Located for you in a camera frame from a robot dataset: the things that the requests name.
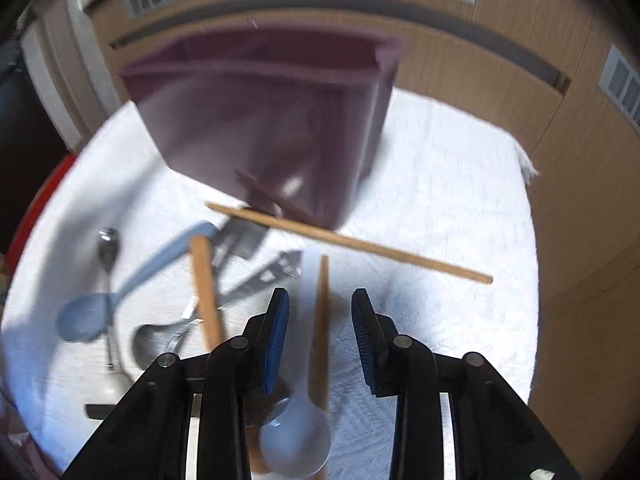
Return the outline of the white ball handled spoon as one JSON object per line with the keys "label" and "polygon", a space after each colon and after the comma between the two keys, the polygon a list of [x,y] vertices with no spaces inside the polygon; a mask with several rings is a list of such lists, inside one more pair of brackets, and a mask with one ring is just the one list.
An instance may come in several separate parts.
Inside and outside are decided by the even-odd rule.
{"label": "white ball handled spoon", "polygon": [[114,228],[103,228],[99,232],[99,241],[96,251],[98,252],[99,264],[105,274],[105,393],[112,401],[115,402],[117,402],[132,385],[131,377],[122,366],[122,356],[120,355],[117,332],[114,325],[114,296],[112,291],[112,276],[119,255],[119,249],[119,232]]}

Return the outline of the smiley handle steel spoon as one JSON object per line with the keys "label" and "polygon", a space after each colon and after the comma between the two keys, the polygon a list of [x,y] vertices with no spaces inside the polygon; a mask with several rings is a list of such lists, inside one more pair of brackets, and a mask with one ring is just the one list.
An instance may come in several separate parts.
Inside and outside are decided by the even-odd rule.
{"label": "smiley handle steel spoon", "polygon": [[[303,252],[289,250],[280,252],[266,266],[252,274],[244,282],[220,297],[220,307],[228,307],[238,301],[255,296],[273,288],[287,278],[299,278]],[[170,324],[144,324],[138,327],[132,338],[131,350],[134,362],[145,370],[165,352],[178,353],[186,336],[193,327],[201,323],[198,308],[194,307],[186,318]]]}

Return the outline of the blue plastic spoon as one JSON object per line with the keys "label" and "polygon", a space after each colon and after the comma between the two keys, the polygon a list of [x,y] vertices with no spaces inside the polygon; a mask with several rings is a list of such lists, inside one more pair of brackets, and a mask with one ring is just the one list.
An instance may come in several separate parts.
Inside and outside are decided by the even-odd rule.
{"label": "blue plastic spoon", "polygon": [[138,287],[184,256],[190,249],[192,237],[203,235],[211,240],[218,231],[213,223],[194,224],[146,260],[116,292],[92,292],[70,301],[62,307],[56,317],[55,328],[58,336],[66,342],[94,341],[105,333],[107,315],[113,314],[122,300]]}

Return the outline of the wooden chopstick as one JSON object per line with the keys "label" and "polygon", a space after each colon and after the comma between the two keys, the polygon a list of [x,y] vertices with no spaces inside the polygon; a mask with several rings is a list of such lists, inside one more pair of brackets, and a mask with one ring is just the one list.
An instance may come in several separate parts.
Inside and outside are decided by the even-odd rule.
{"label": "wooden chopstick", "polygon": [[320,259],[318,298],[314,309],[314,348],[311,351],[309,393],[311,402],[329,411],[330,400],[330,262],[327,255]]}
{"label": "wooden chopstick", "polygon": [[270,216],[270,214],[263,214],[262,212],[251,209],[232,208],[212,202],[207,202],[206,207],[212,211],[226,214],[229,217],[240,218],[242,220],[260,224],[261,226],[269,226],[276,230],[309,238],[310,240],[316,240],[317,242],[344,247],[354,250],[355,252],[366,252],[367,254],[380,256],[400,263],[411,264],[412,266],[420,266],[420,268],[426,270],[445,273],[455,276],[456,278],[465,278],[466,280],[486,285],[494,282],[494,278],[489,274],[473,271],[464,268],[463,266],[456,266],[455,264],[422,257],[412,254],[411,252],[404,252],[400,249],[367,242],[366,240],[358,240],[358,238],[321,229],[318,228],[318,226],[308,226],[308,224],[305,223],[273,217]]}

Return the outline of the wooden spoon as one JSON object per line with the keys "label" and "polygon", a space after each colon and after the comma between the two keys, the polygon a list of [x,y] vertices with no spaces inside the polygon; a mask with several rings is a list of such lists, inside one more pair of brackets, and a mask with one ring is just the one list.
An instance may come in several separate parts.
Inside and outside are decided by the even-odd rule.
{"label": "wooden spoon", "polygon": [[252,365],[250,341],[227,340],[217,310],[216,283],[209,239],[190,239],[198,315],[202,319],[207,357],[198,430],[199,479],[249,479],[268,474],[259,449],[258,429],[245,420],[247,393],[256,393],[258,376]]}

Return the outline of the black handled steel spoon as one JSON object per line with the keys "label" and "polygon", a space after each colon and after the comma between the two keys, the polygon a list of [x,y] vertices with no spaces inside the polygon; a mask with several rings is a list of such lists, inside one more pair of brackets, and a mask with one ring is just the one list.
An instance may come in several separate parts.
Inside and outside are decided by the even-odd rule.
{"label": "black handled steel spoon", "polygon": [[[242,260],[253,258],[267,232],[266,226],[260,226],[257,223],[240,218],[228,220],[212,241],[214,284],[218,285],[221,274],[232,257],[239,257]],[[186,339],[186,334],[199,322],[198,307],[194,307],[191,315],[185,321],[178,322],[177,327],[172,330],[164,351],[178,353]]]}

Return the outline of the maroon plastic utensil bin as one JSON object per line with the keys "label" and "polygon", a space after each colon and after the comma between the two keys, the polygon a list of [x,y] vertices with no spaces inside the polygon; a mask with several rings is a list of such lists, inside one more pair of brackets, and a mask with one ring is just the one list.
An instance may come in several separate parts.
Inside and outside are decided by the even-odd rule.
{"label": "maroon plastic utensil bin", "polygon": [[229,25],[172,40],[119,76],[170,169],[335,230],[372,169],[404,52],[375,30]]}

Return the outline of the small grey vent grille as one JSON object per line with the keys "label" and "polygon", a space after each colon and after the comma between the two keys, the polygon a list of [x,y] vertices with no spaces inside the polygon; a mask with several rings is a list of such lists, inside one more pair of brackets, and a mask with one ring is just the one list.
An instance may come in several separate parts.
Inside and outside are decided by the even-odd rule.
{"label": "small grey vent grille", "polygon": [[598,83],[602,92],[639,132],[639,74],[612,44]]}

